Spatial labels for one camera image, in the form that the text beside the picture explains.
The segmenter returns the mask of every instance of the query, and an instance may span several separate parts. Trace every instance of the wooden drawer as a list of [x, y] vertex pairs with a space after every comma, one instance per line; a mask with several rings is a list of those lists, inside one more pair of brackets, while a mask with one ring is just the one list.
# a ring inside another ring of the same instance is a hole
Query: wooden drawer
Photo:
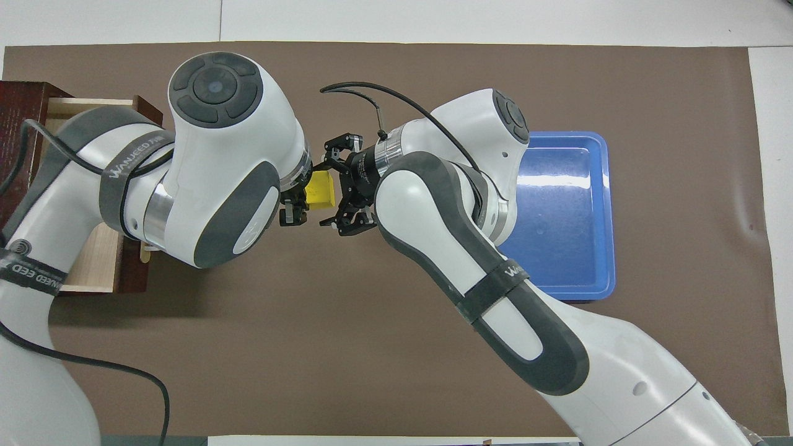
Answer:
[[[27, 118], [44, 123], [56, 133], [70, 117], [98, 106], [128, 106], [161, 125], [163, 114], [136, 96], [132, 99], [72, 98], [47, 83], [0, 82], [0, 145], [2, 156], [11, 160], [18, 153], [19, 125]], [[29, 148], [25, 168], [2, 201], [0, 224], [4, 225], [25, 195], [36, 174], [46, 141], [36, 135]], [[3, 163], [0, 175], [7, 174]], [[61, 294], [134, 293], [146, 290], [149, 252], [145, 244], [130, 240], [104, 223], [91, 233], [71, 269]]]

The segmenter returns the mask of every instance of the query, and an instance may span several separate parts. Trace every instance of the plastic tray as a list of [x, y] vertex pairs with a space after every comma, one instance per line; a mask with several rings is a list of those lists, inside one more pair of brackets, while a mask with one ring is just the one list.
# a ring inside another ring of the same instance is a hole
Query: plastic tray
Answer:
[[532, 132], [518, 173], [518, 220], [499, 246], [564, 301], [606, 298], [616, 282], [606, 141]]

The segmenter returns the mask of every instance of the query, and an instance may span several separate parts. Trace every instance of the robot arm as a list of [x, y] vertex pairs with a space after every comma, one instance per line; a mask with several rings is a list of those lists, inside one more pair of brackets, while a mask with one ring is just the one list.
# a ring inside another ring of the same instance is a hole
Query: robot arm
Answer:
[[[3, 228], [0, 321], [52, 349], [48, 312], [93, 228], [105, 221], [197, 267], [248, 250], [282, 188], [310, 172], [302, 129], [255, 62], [219, 52], [170, 81], [176, 134], [122, 107], [69, 120], [59, 139], [100, 175], [54, 148]], [[136, 175], [173, 150], [172, 160]], [[0, 337], [0, 444], [99, 445], [83, 392], [60, 361]]]
[[[510, 207], [507, 215], [514, 216], [515, 208], [514, 187], [505, 188], [496, 173], [510, 172], [506, 184], [514, 186], [526, 147], [522, 133], [510, 126], [525, 122], [519, 110], [506, 99], [512, 120], [504, 119], [498, 97], [483, 90], [433, 113], [450, 127], [465, 122], [457, 137], [477, 150], [472, 156], [481, 173], [463, 165], [448, 141], [413, 131], [420, 126], [415, 121], [392, 132], [400, 140], [391, 147], [403, 151], [391, 157], [377, 185], [374, 205], [383, 237], [434, 279], [586, 446], [748, 445], [721, 406], [643, 331], [551, 298], [496, 249], [494, 241], [504, 240], [515, 223], [514, 217], [501, 227], [491, 223], [502, 201]], [[487, 175], [491, 166], [499, 169], [491, 171], [494, 176]], [[506, 190], [508, 199], [489, 199], [493, 190]]]

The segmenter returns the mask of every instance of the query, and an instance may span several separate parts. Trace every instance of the yellow block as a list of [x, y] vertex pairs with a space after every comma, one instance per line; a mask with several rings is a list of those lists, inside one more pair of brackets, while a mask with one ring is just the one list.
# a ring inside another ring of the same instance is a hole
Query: yellow block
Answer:
[[311, 181], [305, 187], [305, 201], [312, 210], [336, 206], [330, 171], [314, 171], [311, 174]]

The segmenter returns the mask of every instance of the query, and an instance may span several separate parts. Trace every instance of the robot cable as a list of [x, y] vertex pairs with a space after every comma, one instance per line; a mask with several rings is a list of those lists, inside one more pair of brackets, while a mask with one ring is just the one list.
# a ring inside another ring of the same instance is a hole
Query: robot cable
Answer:
[[385, 126], [383, 125], [383, 112], [380, 109], [380, 106], [374, 101], [374, 99], [361, 93], [360, 91], [352, 90], [349, 88], [334, 88], [332, 90], [327, 90], [324, 93], [348, 93], [348, 94], [354, 94], [359, 98], [364, 98], [365, 100], [367, 100], [370, 104], [374, 106], [374, 112], [377, 113], [377, 127], [380, 128], [377, 131], [377, 136], [380, 138], [381, 141], [385, 141], [385, 139], [388, 137], [389, 134], [385, 132], [384, 129]]
[[481, 170], [479, 169], [479, 166], [477, 165], [477, 162], [474, 161], [473, 157], [468, 153], [468, 151], [465, 150], [464, 147], [462, 147], [462, 144], [460, 144], [460, 141], [458, 141], [457, 138], [455, 138], [454, 135], [452, 135], [451, 132], [449, 130], [447, 130], [446, 127], [443, 126], [443, 124], [441, 124], [437, 119], [435, 119], [435, 117], [432, 116], [432, 114], [430, 112], [428, 112], [426, 109], [424, 109], [422, 106], [420, 106], [417, 102], [415, 102], [412, 99], [408, 98], [407, 96], [405, 96], [404, 94], [400, 93], [399, 91], [392, 90], [392, 89], [390, 89], [388, 87], [384, 87], [382, 85], [379, 85], [379, 84], [376, 84], [376, 83], [371, 83], [371, 82], [341, 82], [341, 83], [334, 83], [334, 84], [328, 85], [326, 87], [320, 88], [320, 93], [329, 93], [329, 92], [332, 92], [332, 91], [344, 90], [344, 89], [347, 89], [349, 87], [361, 87], [361, 88], [371, 88], [373, 90], [379, 90], [379, 91], [382, 91], [383, 93], [390, 94], [393, 97], [400, 99], [402, 102], [405, 102], [408, 105], [410, 105], [411, 107], [413, 107], [414, 109], [418, 110], [419, 113], [424, 115], [425, 118], [429, 120], [429, 122], [434, 124], [435, 127], [437, 127], [438, 130], [441, 131], [441, 133], [443, 133], [444, 135], [446, 135], [447, 138], [449, 138], [449, 141], [451, 141], [451, 144], [454, 144], [454, 146], [460, 151], [460, 153], [462, 153], [462, 155], [465, 157], [465, 159], [468, 160], [468, 163], [471, 165], [471, 167], [473, 167], [473, 169], [475, 171], [481, 173]]
[[[84, 167], [85, 169], [97, 175], [102, 174], [102, 169], [94, 166], [93, 164], [86, 162], [84, 159], [77, 156], [77, 153], [75, 151], [73, 151], [71, 148], [66, 146], [65, 143], [61, 141], [61, 139], [59, 139], [57, 136], [52, 135], [41, 123], [34, 121], [33, 119], [26, 119], [25, 121], [22, 122], [22, 126], [21, 126], [20, 148], [19, 148], [19, 153], [17, 154], [17, 159], [14, 162], [11, 172], [8, 174], [6, 179], [4, 179], [2, 183], [0, 183], [0, 196], [4, 195], [4, 193], [9, 189], [11, 183], [13, 183], [14, 179], [19, 174], [19, 171], [22, 169], [22, 165], [25, 163], [25, 155], [27, 154], [28, 151], [28, 141], [29, 141], [28, 131], [30, 129], [35, 129], [37, 132], [41, 133], [44, 136], [44, 138], [46, 138], [50, 142], [52, 147], [58, 149], [58, 151], [63, 153], [67, 158], [69, 158], [69, 160], [74, 161], [81, 167]], [[172, 156], [173, 156], [173, 151], [170, 151], [164, 156], [158, 158], [156, 161], [136, 169], [135, 171], [132, 172], [131, 176], [134, 178], [141, 175], [145, 175], [148, 172], [155, 170], [157, 167], [160, 167], [163, 164], [165, 164], [168, 160], [170, 160]], [[5, 246], [6, 246], [6, 239], [0, 233], [0, 247], [5, 247]], [[168, 389], [165, 387], [165, 383], [163, 383], [159, 378], [152, 375], [151, 373], [142, 371], [134, 367], [126, 366], [124, 364], [104, 361], [101, 359], [87, 358], [85, 356], [72, 355], [71, 353], [58, 352], [57, 350], [46, 348], [44, 346], [30, 342], [29, 340], [26, 340], [25, 338], [17, 335], [11, 329], [5, 326], [1, 321], [0, 321], [0, 335], [6, 338], [11, 344], [17, 345], [20, 348], [23, 348], [30, 352], [37, 353], [39, 355], [48, 356], [50, 358], [60, 359], [71, 363], [85, 364], [95, 367], [108, 368], [116, 371], [123, 371], [125, 373], [129, 373], [132, 375], [139, 376], [141, 378], [148, 379], [149, 381], [154, 383], [160, 389], [160, 392], [162, 392], [163, 394], [163, 404], [165, 406], [165, 414], [163, 415], [163, 429], [160, 432], [159, 442], [158, 442], [159, 446], [163, 446], [163, 444], [165, 443], [165, 438], [168, 433], [168, 423], [170, 421], [170, 397], [168, 396]]]

